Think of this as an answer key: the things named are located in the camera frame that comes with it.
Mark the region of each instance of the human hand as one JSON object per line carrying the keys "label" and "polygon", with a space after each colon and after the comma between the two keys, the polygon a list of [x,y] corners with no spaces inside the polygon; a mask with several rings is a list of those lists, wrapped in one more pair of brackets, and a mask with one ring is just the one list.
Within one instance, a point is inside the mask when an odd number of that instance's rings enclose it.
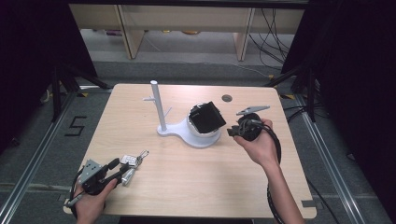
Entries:
{"label": "human hand", "polygon": [[[105,201],[108,194],[117,185],[117,179],[111,180],[102,192],[98,195],[84,194],[82,198],[75,204],[77,211],[77,224],[93,224],[100,215],[102,215],[105,208]],[[75,190],[75,197],[84,189],[77,184]]]}
{"label": "human hand", "polygon": [[[264,125],[268,125],[271,129],[273,128],[273,122],[269,119],[262,119]],[[274,140],[270,134],[266,131],[262,131],[260,135],[249,142],[241,136],[234,136],[233,140],[243,147],[249,157],[262,168],[278,166],[279,162],[276,155],[276,146]]]}

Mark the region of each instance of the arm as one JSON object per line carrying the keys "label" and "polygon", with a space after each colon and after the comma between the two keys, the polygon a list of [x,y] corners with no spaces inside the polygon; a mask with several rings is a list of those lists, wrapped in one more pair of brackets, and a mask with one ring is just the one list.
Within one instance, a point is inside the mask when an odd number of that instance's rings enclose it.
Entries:
{"label": "arm", "polygon": [[[271,120],[262,119],[262,122],[272,128]],[[266,173],[274,205],[285,223],[304,223],[303,216],[291,195],[277,161],[276,147],[271,136],[266,131],[262,131],[251,142],[240,136],[235,136],[233,139],[245,149],[249,157],[259,164]]]}
{"label": "arm", "polygon": [[[102,215],[103,209],[105,208],[105,200],[111,190],[116,187],[116,184],[117,179],[113,179],[106,185],[100,194],[95,196],[84,194],[82,196],[81,200],[75,205],[78,215],[77,224],[95,223],[96,219]],[[81,185],[77,185],[76,195],[83,190]]]}

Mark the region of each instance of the wooden table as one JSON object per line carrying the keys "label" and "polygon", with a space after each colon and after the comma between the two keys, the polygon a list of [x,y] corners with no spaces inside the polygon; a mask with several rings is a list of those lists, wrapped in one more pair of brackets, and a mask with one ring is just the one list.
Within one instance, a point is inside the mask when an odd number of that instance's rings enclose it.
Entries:
{"label": "wooden table", "polygon": [[[171,108],[166,123],[179,123],[200,103],[212,101],[227,124],[212,147],[189,147],[175,136],[161,137],[149,84],[116,85],[93,135],[87,159],[107,164],[124,154],[149,155],[129,186],[118,185],[106,201],[106,214],[155,217],[273,217],[266,199],[267,178],[240,146],[228,136],[236,113],[252,105],[270,105],[258,112],[274,122],[282,145],[282,169],[304,218],[316,216],[290,129],[277,92],[272,88],[182,86],[159,84],[163,110]],[[228,94],[231,102],[222,100]]]}

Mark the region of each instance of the white curved base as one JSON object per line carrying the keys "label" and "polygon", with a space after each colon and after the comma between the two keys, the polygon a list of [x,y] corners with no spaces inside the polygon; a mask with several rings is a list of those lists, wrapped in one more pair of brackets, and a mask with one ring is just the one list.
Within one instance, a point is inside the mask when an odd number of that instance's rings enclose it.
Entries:
{"label": "white curved base", "polygon": [[183,119],[178,124],[166,124],[166,130],[161,129],[161,125],[158,126],[157,132],[160,136],[178,136],[185,143],[195,148],[206,148],[215,144],[219,138],[221,132],[216,131],[216,134],[211,137],[198,137],[191,133],[190,128],[187,126],[187,119]]}

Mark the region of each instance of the white stand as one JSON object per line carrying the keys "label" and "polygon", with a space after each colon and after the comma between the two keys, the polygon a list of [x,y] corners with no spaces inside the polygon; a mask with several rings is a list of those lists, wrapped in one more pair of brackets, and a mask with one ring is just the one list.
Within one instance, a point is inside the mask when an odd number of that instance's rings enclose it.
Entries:
{"label": "white stand", "polygon": [[160,136],[177,136],[180,137],[187,145],[195,148],[206,148],[215,144],[220,138],[220,131],[216,130],[210,136],[197,136],[193,134],[189,127],[188,119],[183,119],[178,124],[166,124],[165,117],[163,115],[163,105],[161,103],[160,91],[158,89],[158,82],[152,80],[151,82],[152,92],[154,94],[154,98],[145,98],[145,101],[154,101],[158,117],[160,119],[160,126],[157,128],[157,133]]}

